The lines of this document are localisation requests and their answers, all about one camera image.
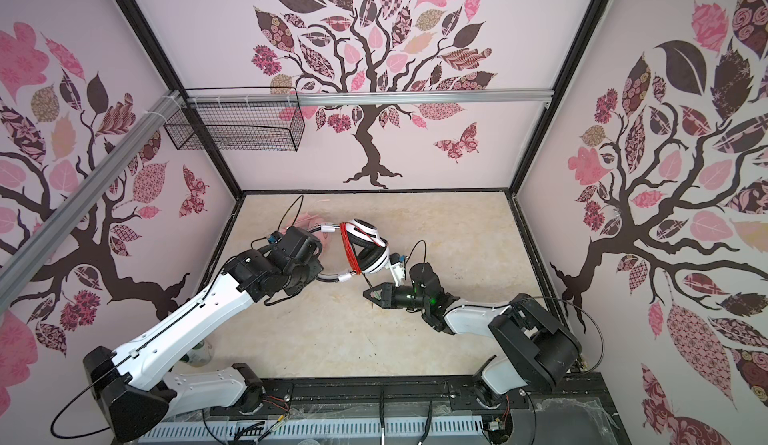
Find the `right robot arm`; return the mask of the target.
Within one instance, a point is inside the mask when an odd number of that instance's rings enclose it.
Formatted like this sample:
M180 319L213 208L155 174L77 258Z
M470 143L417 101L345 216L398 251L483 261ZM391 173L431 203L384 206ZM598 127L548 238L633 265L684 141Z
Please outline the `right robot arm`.
M504 303L470 302L447 292L428 263L414 265L407 284L384 282L363 296L381 309L415 312L436 332L495 340L503 354L473 375L473 394L488 408L513 390L554 391L582 351L537 298L520 293Z

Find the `white black headphones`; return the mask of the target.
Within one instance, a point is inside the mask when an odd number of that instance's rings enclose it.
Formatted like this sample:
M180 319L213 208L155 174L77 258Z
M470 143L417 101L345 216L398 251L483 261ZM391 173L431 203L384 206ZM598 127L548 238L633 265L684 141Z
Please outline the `white black headphones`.
M390 249L378 229L361 219L353 219L335 225L324 225L313 230L338 233L342 240L349 270L337 274L319 274L322 283L346 282L355 276L367 276L389 268Z

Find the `pink headphones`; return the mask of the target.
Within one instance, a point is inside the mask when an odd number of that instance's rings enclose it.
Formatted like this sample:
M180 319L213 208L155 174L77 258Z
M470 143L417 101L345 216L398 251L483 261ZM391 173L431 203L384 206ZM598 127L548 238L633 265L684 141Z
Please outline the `pink headphones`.
M301 211L294 222L294 226L305 230L313 230L315 228L330 224L331 222L327 220L322 214L307 210ZM313 235L320 240L323 246L328 244L330 235L329 232L315 231Z

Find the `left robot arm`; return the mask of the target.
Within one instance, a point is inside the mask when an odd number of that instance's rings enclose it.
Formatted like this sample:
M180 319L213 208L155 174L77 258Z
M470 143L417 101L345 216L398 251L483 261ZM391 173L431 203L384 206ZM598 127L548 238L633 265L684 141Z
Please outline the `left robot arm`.
M256 412L265 394L249 366L180 375L173 366L220 325L283 291L293 297L323 267L321 241L289 227L277 241L230 259L198 295L139 337L110 350L98 346L83 359L93 398L115 439L140 438L162 420L198 409Z

